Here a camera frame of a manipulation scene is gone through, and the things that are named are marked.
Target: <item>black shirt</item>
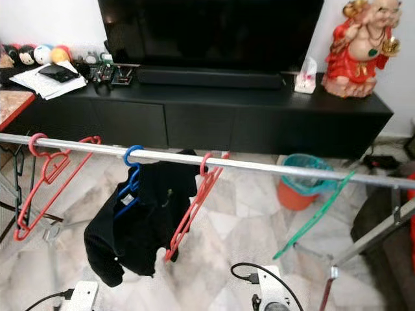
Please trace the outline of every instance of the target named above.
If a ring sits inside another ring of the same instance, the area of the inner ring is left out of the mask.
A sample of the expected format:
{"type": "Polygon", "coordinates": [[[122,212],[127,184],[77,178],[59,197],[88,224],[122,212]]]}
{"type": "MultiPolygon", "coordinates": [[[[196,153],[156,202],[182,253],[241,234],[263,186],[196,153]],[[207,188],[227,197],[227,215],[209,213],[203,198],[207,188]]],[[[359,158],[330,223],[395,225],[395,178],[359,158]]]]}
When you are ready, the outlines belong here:
{"type": "MultiPolygon", "coordinates": [[[[181,154],[195,155],[193,150],[181,154]]],[[[125,196],[139,198],[116,220],[114,216],[125,205],[117,199],[134,172],[120,183],[104,206],[92,219],[84,233],[88,261],[108,286],[122,283],[124,266],[139,275],[153,275],[156,252],[169,248],[171,238],[190,206],[189,197],[196,196],[195,176],[199,166],[170,162],[141,165],[139,187],[125,196]]]]}

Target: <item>plush toy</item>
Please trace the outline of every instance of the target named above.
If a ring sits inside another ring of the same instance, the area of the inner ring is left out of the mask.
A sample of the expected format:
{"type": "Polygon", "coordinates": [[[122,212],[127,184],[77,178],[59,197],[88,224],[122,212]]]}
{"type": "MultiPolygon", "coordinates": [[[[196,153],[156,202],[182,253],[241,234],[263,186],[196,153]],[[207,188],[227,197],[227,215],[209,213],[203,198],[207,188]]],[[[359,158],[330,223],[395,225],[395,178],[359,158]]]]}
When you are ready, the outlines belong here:
{"type": "Polygon", "coordinates": [[[4,45],[4,48],[5,48],[6,53],[12,59],[14,65],[19,65],[20,64],[20,58],[19,58],[20,46],[18,44],[8,44],[8,45],[4,45]]]}
{"type": "Polygon", "coordinates": [[[19,58],[25,65],[34,64],[34,48],[35,46],[26,44],[19,49],[19,58]]]}
{"type": "Polygon", "coordinates": [[[52,47],[50,45],[39,45],[37,48],[35,48],[33,54],[34,59],[39,65],[44,65],[46,63],[50,63],[51,60],[51,51],[52,47]]]}
{"type": "Polygon", "coordinates": [[[55,47],[51,52],[51,60],[54,63],[62,62],[64,60],[71,62],[72,57],[69,48],[65,45],[58,45],[55,47]]]}

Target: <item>tv screen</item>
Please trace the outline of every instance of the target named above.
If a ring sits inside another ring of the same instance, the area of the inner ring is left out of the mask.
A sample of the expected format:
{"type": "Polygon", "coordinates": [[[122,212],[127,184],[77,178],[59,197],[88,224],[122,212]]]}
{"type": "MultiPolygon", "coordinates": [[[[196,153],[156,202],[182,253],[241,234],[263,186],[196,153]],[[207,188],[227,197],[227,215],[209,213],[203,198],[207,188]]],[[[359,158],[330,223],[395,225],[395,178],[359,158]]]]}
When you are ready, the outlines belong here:
{"type": "Polygon", "coordinates": [[[298,70],[324,0],[99,0],[115,63],[298,70]]]}

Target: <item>red hanger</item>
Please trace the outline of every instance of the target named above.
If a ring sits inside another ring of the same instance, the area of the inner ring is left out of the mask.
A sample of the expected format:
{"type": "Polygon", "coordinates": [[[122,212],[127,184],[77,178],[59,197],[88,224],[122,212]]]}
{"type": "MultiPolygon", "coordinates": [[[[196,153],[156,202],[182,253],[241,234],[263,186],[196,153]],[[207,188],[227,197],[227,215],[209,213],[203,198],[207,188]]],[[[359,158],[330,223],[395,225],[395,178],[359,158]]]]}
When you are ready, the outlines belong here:
{"type": "MultiPolygon", "coordinates": [[[[195,218],[197,212],[202,207],[202,204],[206,197],[208,196],[210,190],[213,188],[213,186],[216,183],[216,180],[219,178],[220,173],[222,173],[223,168],[215,167],[211,172],[205,173],[205,164],[206,161],[212,156],[212,154],[209,152],[207,153],[202,163],[200,164],[200,175],[204,178],[201,186],[199,187],[199,190],[197,192],[196,198],[193,200],[193,203],[189,206],[187,212],[185,213],[182,221],[180,222],[179,226],[176,229],[176,232],[174,232],[174,235],[170,242],[170,249],[166,251],[166,255],[164,256],[164,261],[167,262],[171,259],[174,252],[177,250],[180,242],[182,241],[184,235],[186,232],[188,232],[190,225],[195,218]]],[[[229,152],[225,154],[223,159],[229,159],[229,152]]]]}
{"type": "MultiPolygon", "coordinates": [[[[43,164],[41,170],[41,179],[39,179],[38,183],[34,186],[32,191],[30,192],[29,196],[26,199],[25,204],[23,205],[22,210],[19,213],[18,217],[18,228],[14,231],[14,239],[16,241],[23,241],[29,233],[33,230],[34,226],[39,222],[40,218],[46,213],[49,207],[53,204],[56,198],[60,195],[60,193],[65,189],[65,187],[69,184],[69,182],[75,177],[75,175],[79,172],[79,170],[84,166],[85,162],[92,156],[92,152],[87,154],[87,156],[82,160],[82,162],[77,166],[77,168],[72,172],[72,174],[68,177],[68,179],[64,182],[64,184],[59,188],[58,192],[49,200],[46,206],[40,211],[40,214],[33,220],[33,222],[29,224],[25,224],[25,215],[32,202],[32,199],[42,183],[46,183],[50,185],[65,169],[66,166],[71,162],[69,159],[69,154],[71,150],[68,149],[62,152],[55,152],[54,154],[50,154],[49,152],[40,152],[38,153],[34,147],[36,140],[39,138],[47,138],[47,136],[43,133],[34,134],[29,141],[29,150],[32,152],[33,155],[36,157],[46,157],[46,162],[43,164]]],[[[93,143],[93,144],[101,144],[101,138],[99,136],[87,137],[80,141],[81,143],[93,143]]]]}

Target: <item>black cable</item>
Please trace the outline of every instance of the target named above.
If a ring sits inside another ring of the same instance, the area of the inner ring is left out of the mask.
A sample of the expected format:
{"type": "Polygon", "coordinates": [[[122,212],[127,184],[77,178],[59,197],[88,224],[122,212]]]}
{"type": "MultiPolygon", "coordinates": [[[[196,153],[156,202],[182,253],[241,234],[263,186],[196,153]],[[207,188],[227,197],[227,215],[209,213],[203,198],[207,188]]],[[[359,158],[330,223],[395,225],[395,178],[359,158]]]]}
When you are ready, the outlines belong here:
{"type": "MultiPolygon", "coordinates": [[[[3,203],[2,201],[0,201],[0,207],[2,207],[4,209],[7,209],[8,211],[12,211],[12,212],[14,212],[16,210],[15,207],[13,207],[9,204],[3,203]]],[[[64,221],[63,218],[57,217],[55,215],[47,214],[47,213],[43,214],[42,217],[54,220],[55,222],[63,222],[64,221]]]]}
{"type": "Polygon", "coordinates": [[[63,292],[60,292],[60,293],[56,293],[56,294],[53,294],[53,295],[46,296],[46,297],[40,299],[39,301],[36,301],[33,305],[28,307],[25,311],[32,310],[35,306],[37,306],[38,304],[44,302],[45,300],[48,300],[48,299],[53,298],[53,297],[61,297],[63,294],[64,294],[63,292]]]}
{"type": "Polygon", "coordinates": [[[300,309],[300,311],[304,311],[304,309],[303,309],[303,307],[301,306],[301,303],[300,303],[300,301],[298,300],[298,298],[297,298],[296,294],[294,294],[294,292],[291,290],[291,288],[290,288],[287,284],[285,284],[285,282],[284,282],[283,280],[281,280],[279,277],[277,277],[277,276],[276,276],[275,274],[273,274],[271,271],[269,271],[268,269],[265,269],[264,267],[259,266],[259,265],[257,265],[257,264],[251,264],[250,262],[240,262],[240,263],[238,263],[238,264],[234,264],[234,265],[231,267],[231,273],[232,273],[232,275],[233,275],[234,277],[236,277],[236,278],[238,278],[238,279],[240,279],[240,280],[244,280],[244,281],[249,281],[249,280],[250,280],[250,277],[249,277],[249,276],[248,276],[248,277],[241,277],[240,275],[237,275],[235,272],[233,272],[233,270],[234,270],[236,267],[240,267],[240,266],[254,267],[254,268],[257,268],[257,269],[260,269],[260,270],[262,270],[262,271],[267,272],[269,275],[271,275],[273,278],[275,278],[275,280],[277,280],[278,282],[280,282],[280,283],[281,283],[281,285],[282,285],[282,286],[284,286],[284,287],[285,287],[285,288],[289,291],[289,293],[292,295],[292,298],[294,298],[294,300],[296,301],[296,304],[297,304],[298,308],[300,309]]]}
{"type": "Polygon", "coordinates": [[[60,293],[56,293],[56,294],[53,294],[53,295],[46,296],[46,297],[40,299],[39,301],[36,301],[33,305],[28,307],[25,311],[32,310],[38,304],[44,302],[45,300],[53,298],[53,297],[65,297],[66,300],[69,300],[72,297],[73,291],[74,291],[74,289],[70,288],[66,292],[60,292],[60,293]]]}

